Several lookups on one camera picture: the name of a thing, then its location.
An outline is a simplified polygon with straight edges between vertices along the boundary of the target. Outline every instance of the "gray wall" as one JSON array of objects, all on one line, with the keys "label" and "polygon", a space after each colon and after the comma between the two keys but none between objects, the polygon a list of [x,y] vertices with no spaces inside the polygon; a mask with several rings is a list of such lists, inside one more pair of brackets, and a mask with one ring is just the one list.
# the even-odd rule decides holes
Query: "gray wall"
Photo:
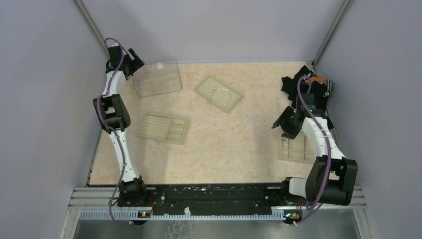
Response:
[{"label": "gray wall", "polygon": [[145,62],[313,60],[343,0],[85,0]]},{"label": "gray wall", "polygon": [[319,66],[383,238],[421,238],[422,1],[357,0]]},{"label": "gray wall", "polygon": [[99,131],[106,58],[70,0],[0,8],[0,238],[57,238]]}]

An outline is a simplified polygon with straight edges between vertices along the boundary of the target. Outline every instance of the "purple cable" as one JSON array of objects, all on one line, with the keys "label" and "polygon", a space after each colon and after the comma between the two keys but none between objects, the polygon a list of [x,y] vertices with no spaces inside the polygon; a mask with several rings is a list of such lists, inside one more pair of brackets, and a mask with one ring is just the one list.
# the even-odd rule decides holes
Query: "purple cable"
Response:
[{"label": "purple cable", "polygon": [[318,120],[315,118],[314,114],[312,114],[311,110],[308,108],[308,106],[305,103],[305,100],[302,97],[302,93],[301,93],[301,90],[300,90],[300,83],[304,79],[308,79],[308,77],[307,76],[302,76],[299,79],[298,84],[297,84],[297,87],[296,87],[297,90],[298,90],[299,99],[300,99],[302,105],[304,106],[305,110],[308,112],[308,114],[311,116],[312,120],[315,122],[315,124],[318,126],[318,128],[321,130],[322,134],[324,135],[325,141],[327,143],[327,148],[328,148],[328,150],[327,150],[328,151],[328,161],[327,161],[327,166],[326,166],[326,169],[325,169],[324,179],[323,179],[322,184],[321,184],[321,188],[319,189],[319,192],[318,192],[318,194],[317,194],[317,196],[315,198],[315,201],[312,203],[312,205],[310,207],[306,206],[306,208],[308,210],[312,210],[317,205],[317,203],[319,202],[319,200],[321,199],[322,194],[323,194],[324,189],[325,189],[325,186],[326,186],[327,181],[328,181],[328,177],[329,177],[329,173],[330,173],[330,168],[331,168],[331,144],[329,142],[328,135],[325,132],[324,128],[318,122]]},{"label": "purple cable", "polygon": [[124,49],[124,48],[123,48],[123,46],[120,44],[120,42],[118,42],[118,41],[117,41],[116,39],[114,39],[114,38],[106,38],[106,39],[104,40],[104,43],[106,43],[108,40],[113,40],[114,42],[116,42],[116,43],[120,46],[120,48],[121,48],[121,59],[120,59],[119,65],[118,65],[118,66],[117,66],[117,68],[114,70],[113,75],[111,76],[111,78],[110,78],[110,80],[109,80],[109,82],[108,82],[108,84],[107,84],[107,92],[106,92],[105,94],[101,94],[101,95],[99,95],[99,96],[97,97],[96,106],[97,106],[97,112],[98,112],[98,116],[99,116],[99,119],[100,119],[101,124],[103,124],[103,125],[104,125],[104,128],[111,130],[111,131],[114,133],[114,135],[116,136],[117,143],[118,143],[118,145],[119,145],[119,147],[120,147],[121,154],[122,154],[122,158],[123,158],[123,166],[122,166],[122,170],[121,170],[120,178],[119,178],[119,180],[118,180],[118,182],[117,182],[117,184],[116,184],[116,187],[114,188],[114,191],[113,191],[113,194],[112,194],[112,196],[111,196],[111,199],[110,199],[110,201],[108,202],[110,217],[111,217],[111,219],[112,219],[113,221],[115,221],[117,224],[119,224],[119,225],[121,225],[121,226],[123,226],[123,227],[128,227],[128,225],[127,225],[127,224],[123,224],[123,223],[120,223],[119,221],[117,221],[117,220],[116,220],[116,218],[114,217],[114,215],[113,215],[113,211],[112,211],[112,204],[113,204],[113,200],[115,199],[115,196],[116,196],[117,190],[118,190],[119,185],[121,184],[122,179],[123,179],[123,176],[124,176],[124,170],[125,170],[125,168],[126,168],[126,157],[125,157],[125,155],[124,155],[123,145],[122,145],[122,143],[121,143],[121,141],[120,141],[120,136],[118,136],[118,134],[117,134],[117,132],[116,132],[116,130],[115,130],[114,128],[112,128],[112,127],[108,126],[107,122],[106,122],[106,121],[104,120],[104,118],[103,118],[103,115],[101,114],[101,109],[100,109],[100,101],[101,101],[101,98],[102,98],[102,97],[104,97],[104,96],[107,96],[107,95],[110,93],[111,81],[113,80],[113,78],[114,78],[115,74],[119,71],[119,69],[120,69],[121,65],[123,64],[123,59],[124,59],[124,52],[125,52],[125,49]]},{"label": "purple cable", "polygon": [[[306,105],[306,103],[305,103],[305,100],[303,99],[303,97],[302,97],[302,93],[301,93],[301,89],[300,89],[300,84],[301,84],[301,81],[302,80],[304,80],[304,79],[309,79],[309,77],[307,77],[307,76],[302,76],[299,80],[298,80],[298,84],[297,84],[297,87],[296,87],[296,89],[298,90],[298,96],[299,96],[299,99],[300,99],[300,101],[301,101],[301,103],[302,103],[302,105],[304,106],[304,108],[305,108],[305,110],[308,112],[308,114],[311,116],[311,118],[312,118],[312,120],[315,122],[315,124],[318,126],[318,128],[321,130],[321,132],[322,132],[322,134],[324,135],[324,137],[325,137],[325,141],[326,141],[326,143],[327,143],[327,148],[328,148],[328,160],[327,160],[327,166],[326,166],[326,168],[325,168],[325,174],[324,174],[324,179],[323,179],[323,181],[322,181],[322,183],[321,183],[321,188],[319,189],[319,192],[318,192],[318,194],[317,194],[317,196],[316,196],[316,198],[315,198],[315,201],[312,203],[312,205],[310,206],[310,207],[308,207],[308,202],[307,202],[307,205],[306,205],[306,209],[307,210],[312,210],[312,209],[314,209],[315,208],[315,206],[317,205],[317,203],[319,202],[319,200],[321,199],[321,197],[322,197],[322,194],[323,194],[323,192],[324,192],[324,189],[325,189],[325,186],[327,185],[327,181],[328,181],[328,178],[329,178],[329,173],[330,173],[330,168],[331,168],[331,144],[330,144],[330,142],[329,142],[329,139],[328,139],[328,135],[327,135],[327,133],[325,132],[325,130],[324,130],[324,128],[322,127],[322,125],[318,122],[318,120],[315,118],[315,116],[314,116],[314,114],[312,114],[312,112],[311,112],[311,110],[308,108],[308,106]],[[309,93],[309,91],[311,90],[311,82],[309,83],[309,86],[308,86],[308,90],[307,90],[307,93]],[[316,208],[315,208],[315,210],[313,210],[312,212],[310,212],[309,214],[307,214],[302,220],[300,220],[299,222],[297,222],[296,224],[289,224],[289,225],[291,225],[291,226],[296,226],[296,225],[298,225],[298,224],[301,224],[301,223],[303,223],[304,221],[306,221],[309,217],[311,217],[318,209],[320,209],[320,207],[322,206],[322,203],[320,203]]]}]

